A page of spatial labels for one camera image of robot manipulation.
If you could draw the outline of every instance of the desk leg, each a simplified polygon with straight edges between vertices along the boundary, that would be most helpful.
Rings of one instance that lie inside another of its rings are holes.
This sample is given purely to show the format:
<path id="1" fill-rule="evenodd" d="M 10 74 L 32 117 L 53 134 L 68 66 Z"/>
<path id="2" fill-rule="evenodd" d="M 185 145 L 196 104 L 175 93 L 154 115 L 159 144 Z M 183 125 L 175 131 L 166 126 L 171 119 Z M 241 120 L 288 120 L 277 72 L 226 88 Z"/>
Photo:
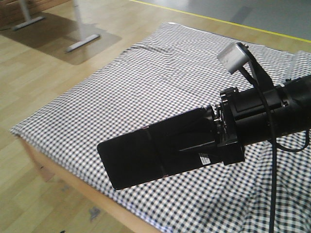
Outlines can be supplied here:
<path id="1" fill-rule="evenodd" d="M 45 168 L 41 163 L 39 163 L 36 160 L 35 155 L 36 155 L 36 153 L 39 153 L 39 152 L 35 148 L 31 147 L 24 139 L 22 139 L 20 137 L 18 139 L 21 142 L 21 144 L 23 145 L 26 152 L 28 153 L 31 161 L 33 162 L 33 164 L 35 166 L 35 169 L 40 174 L 42 179 L 45 182 L 49 181 L 54 176 L 54 173 L 50 172 L 47 168 Z"/>
<path id="2" fill-rule="evenodd" d="M 76 48 L 78 48 L 82 45 L 85 45 L 86 43 L 100 37 L 99 34 L 93 34 L 93 35 L 86 37 L 85 31 L 84 31 L 84 26 L 83 26 L 82 19 L 81 19 L 81 13 L 79 10 L 79 4 L 78 4 L 77 0 L 73 0 L 73 6 L 74 6 L 74 12 L 75 12 L 77 23 L 78 23 L 80 41 L 78 41 L 77 43 L 67 47 L 66 52 L 71 52 L 71 51 L 75 50 Z"/>
<path id="3" fill-rule="evenodd" d="M 21 29 L 23 27 L 26 27 L 30 24 L 36 23 L 36 22 L 44 19 L 43 16 L 39 16 L 39 17 L 31 19 L 25 0 L 19 0 L 19 4 L 20 4 L 21 10 L 24 14 L 25 22 L 12 27 L 13 31 L 16 31 L 18 29 Z"/>

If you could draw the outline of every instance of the checkered tablecloth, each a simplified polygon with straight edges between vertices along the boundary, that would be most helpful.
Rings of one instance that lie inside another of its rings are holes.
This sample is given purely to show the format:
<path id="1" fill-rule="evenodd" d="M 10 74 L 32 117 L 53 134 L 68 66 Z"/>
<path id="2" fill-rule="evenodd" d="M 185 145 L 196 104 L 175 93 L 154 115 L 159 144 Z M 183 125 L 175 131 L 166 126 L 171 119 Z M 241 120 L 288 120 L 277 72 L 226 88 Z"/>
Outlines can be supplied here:
<path id="1" fill-rule="evenodd" d="M 219 92 L 251 86 L 216 59 L 231 38 L 163 23 L 11 131 L 103 194 L 164 233 L 267 232 L 272 152 L 246 147 L 246 161 L 216 164 L 116 191 L 97 144 L 196 107 Z M 311 73 L 311 54 L 248 44 L 275 85 Z M 303 145 L 302 134 L 279 140 Z M 278 151 L 275 232 L 311 232 L 311 147 Z"/>

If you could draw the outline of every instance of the wooden floor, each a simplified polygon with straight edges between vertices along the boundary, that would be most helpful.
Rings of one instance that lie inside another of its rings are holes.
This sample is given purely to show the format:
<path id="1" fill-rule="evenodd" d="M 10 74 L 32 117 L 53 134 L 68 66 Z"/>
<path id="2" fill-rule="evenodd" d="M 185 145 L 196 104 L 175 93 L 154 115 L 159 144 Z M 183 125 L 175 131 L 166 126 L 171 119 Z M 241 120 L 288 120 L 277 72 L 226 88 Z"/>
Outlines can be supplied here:
<path id="1" fill-rule="evenodd" d="M 72 2 L 51 8 L 45 20 L 0 32 L 0 232 L 129 233 L 105 211 L 54 177 L 37 176 L 9 129 L 141 41 L 161 22 L 176 22 L 278 50 L 311 52 L 311 44 L 129 0 L 84 0 L 88 32 L 102 35 L 65 54 L 78 32 Z"/>

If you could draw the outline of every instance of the black cylinder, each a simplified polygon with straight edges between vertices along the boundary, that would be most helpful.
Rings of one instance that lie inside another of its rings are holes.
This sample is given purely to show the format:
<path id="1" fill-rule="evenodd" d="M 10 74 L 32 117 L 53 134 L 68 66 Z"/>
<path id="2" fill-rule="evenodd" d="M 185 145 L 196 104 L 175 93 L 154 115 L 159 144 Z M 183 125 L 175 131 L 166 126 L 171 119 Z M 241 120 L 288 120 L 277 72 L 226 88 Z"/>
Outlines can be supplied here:
<path id="1" fill-rule="evenodd" d="M 243 145 L 271 139 L 267 114 L 255 92 L 252 88 L 237 93 L 230 100 L 238 139 Z M 264 96 L 271 109 L 277 137 L 311 128 L 311 75 L 278 85 Z"/>

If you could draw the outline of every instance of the black cable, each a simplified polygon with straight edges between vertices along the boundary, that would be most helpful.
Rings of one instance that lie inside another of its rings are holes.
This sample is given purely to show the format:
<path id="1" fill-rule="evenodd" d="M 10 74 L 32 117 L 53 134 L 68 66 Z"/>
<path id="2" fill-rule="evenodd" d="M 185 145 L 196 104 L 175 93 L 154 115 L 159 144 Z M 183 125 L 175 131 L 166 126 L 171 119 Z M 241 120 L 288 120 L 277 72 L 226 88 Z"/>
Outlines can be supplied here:
<path id="1" fill-rule="evenodd" d="M 284 151 L 287 151 L 287 152 L 300 152 L 300 151 L 304 150 L 305 148 L 307 148 L 307 146 L 309 145 L 309 143 L 310 143 L 309 130 L 306 130 L 306 131 L 305 131 L 305 144 L 304 144 L 303 148 L 300 148 L 300 149 L 291 149 L 291 148 L 284 147 L 284 146 L 282 146 L 282 145 L 279 144 L 279 143 L 276 144 L 276 147 L 279 148 L 280 150 L 284 150 Z"/>
<path id="2" fill-rule="evenodd" d="M 239 69 L 241 74 L 249 81 L 250 84 L 257 90 L 257 93 L 262 101 L 264 109 L 268 116 L 268 121 L 270 123 L 270 132 L 271 132 L 271 144 L 272 144 L 272 182 L 271 182 L 271 201 L 270 201 L 270 221 L 269 221 L 269 233 L 274 232 L 274 221 L 276 215 L 276 131 L 274 128 L 274 121 L 269 108 L 268 102 L 263 95 L 257 81 L 247 72 L 247 70 L 242 67 Z"/>

